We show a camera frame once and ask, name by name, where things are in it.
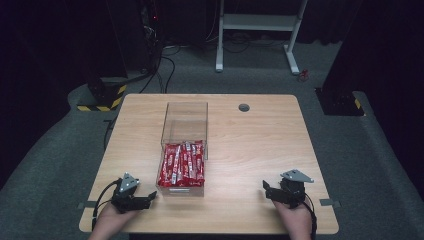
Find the red licorice pack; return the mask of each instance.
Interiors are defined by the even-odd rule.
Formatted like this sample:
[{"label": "red licorice pack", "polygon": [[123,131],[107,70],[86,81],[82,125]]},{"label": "red licorice pack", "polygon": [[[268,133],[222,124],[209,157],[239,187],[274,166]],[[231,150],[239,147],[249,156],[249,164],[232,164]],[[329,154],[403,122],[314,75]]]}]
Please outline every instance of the red licorice pack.
[{"label": "red licorice pack", "polygon": [[162,187],[201,187],[204,178],[203,142],[166,144],[158,185]]}]

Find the metal bracket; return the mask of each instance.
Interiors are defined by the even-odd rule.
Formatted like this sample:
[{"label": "metal bracket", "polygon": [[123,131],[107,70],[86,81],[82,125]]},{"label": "metal bracket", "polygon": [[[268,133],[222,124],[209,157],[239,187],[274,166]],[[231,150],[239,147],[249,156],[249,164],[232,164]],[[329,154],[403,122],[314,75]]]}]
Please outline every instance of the metal bracket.
[{"label": "metal bracket", "polygon": [[303,174],[301,171],[297,169],[293,169],[285,173],[281,173],[280,176],[295,182],[309,182],[309,183],[314,182],[312,178],[306,176],[305,174]]},{"label": "metal bracket", "polygon": [[119,188],[119,192],[125,192],[128,189],[136,187],[140,181],[136,178],[133,178],[128,172],[124,174],[124,178],[122,179],[121,186]]}]

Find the wooden table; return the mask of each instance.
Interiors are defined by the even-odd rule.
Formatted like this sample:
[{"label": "wooden table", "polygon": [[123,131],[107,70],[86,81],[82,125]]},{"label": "wooden table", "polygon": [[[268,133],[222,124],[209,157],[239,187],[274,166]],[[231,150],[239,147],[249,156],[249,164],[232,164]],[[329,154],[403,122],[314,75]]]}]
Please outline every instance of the wooden table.
[{"label": "wooden table", "polygon": [[[318,234],[334,234],[338,223],[302,117],[292,95],[130,94],[119,117],[89,195],[96,201],[112,181],[129,172],[140,178],[135,196],[156,191],[161,136],[168,102],[208,102],[208,160],[204,197],[158,196],[123,230],[130,233],[286,233],[265,198],[262,180],[278,187],[280,173],[299,169],[315,204]],[[248,112],[238,109],[245,103]],[[106,192],[111,197],[114,187]],[[80,229],[91,231],[93,209],[85,208]]]}]

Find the human hand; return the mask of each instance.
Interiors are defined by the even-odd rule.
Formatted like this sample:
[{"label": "human hand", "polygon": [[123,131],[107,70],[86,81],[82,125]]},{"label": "human hand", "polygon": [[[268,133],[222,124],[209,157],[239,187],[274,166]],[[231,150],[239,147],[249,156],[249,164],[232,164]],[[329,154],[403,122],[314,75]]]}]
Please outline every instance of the human hand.
[{"label": "human hand", "polygon": [[280,215],[281,221],[289,232],[291,240],[311,240],[312,218],[305,205],[299,204],[294,209],[288,205],[272,201]]},{"label": "human hand", "polygon": [[89,240],[106,240],[117,234],[129,220],[139,214],[140,211],[128,211],[119,213],[113,204],[108,202],[97,218],[96,226]]}]

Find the white metal stand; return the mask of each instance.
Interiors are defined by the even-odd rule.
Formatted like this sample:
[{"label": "white metal stand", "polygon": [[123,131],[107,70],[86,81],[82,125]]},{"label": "white metal stand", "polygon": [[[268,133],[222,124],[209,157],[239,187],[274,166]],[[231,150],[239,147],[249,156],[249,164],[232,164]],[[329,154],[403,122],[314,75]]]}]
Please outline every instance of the white metal stand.
[{"label": "white metal stand", "polygon": [[224,1],[221,0],[220,17],[219,17],[219,38],[216,54],[216,71],[224,70],[223,58],[223,33],[224,29],[240,29],[240,30],[266,30],[266,31],[288,31],[292,32],[289,45],[284,45],[290,70],[294,75],[299,74],[296,60],[293,55],[293,46],[302,23],[303,13],[305,12],[308,0],[302,0],[299,12],[296,16],[280,16],[280,15],[252,15],[252,14],[224,14]]}]

